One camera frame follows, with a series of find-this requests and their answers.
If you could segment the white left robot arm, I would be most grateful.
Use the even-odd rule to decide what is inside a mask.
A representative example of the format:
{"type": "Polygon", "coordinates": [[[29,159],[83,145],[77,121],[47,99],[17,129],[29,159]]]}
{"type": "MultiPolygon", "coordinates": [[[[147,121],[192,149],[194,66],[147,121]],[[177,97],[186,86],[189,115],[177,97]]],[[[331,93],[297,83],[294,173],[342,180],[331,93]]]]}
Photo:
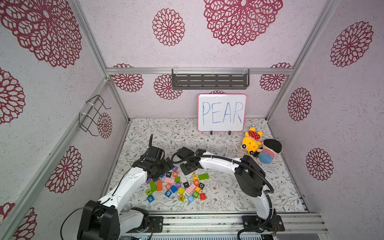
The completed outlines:
{"type": "Polygon", "coordinates": [[[135,161],[117,186],[97,201],[83,207],[77,234],[78,240],[117,240],[131,230],[145,231],[150,227],[148,211],[133,207],[122,213],[132,194],[148,179],[158,180],[174,166],[165,158],[164,150],[148,147],[135,161]]]}

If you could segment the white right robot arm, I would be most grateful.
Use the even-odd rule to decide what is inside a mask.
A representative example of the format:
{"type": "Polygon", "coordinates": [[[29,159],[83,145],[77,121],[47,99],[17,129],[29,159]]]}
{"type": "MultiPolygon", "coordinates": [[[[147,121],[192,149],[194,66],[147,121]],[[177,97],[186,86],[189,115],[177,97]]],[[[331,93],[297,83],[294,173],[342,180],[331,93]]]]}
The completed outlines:
{"type": "Polygon", "coordinates": [[[238,231],[237,238],[241,238],[242,233],[265,231],[283,232],[285,226],[281,216],[273,207],[270,194],[275,192],[271,183],[266,179],[265,172],[252,159],[244,155],[239,159],[230,159],[224,156],[213,155],[205,150],[193,152],[186,147],[182,147],[171,157],[173,164],[180,163],[180,168],[184,175],[189,175],[198,169],[211,169],[234,176],[240,189],[249,197],[255,198],[256,215],[243,218],[244,228],[238,231]]]}

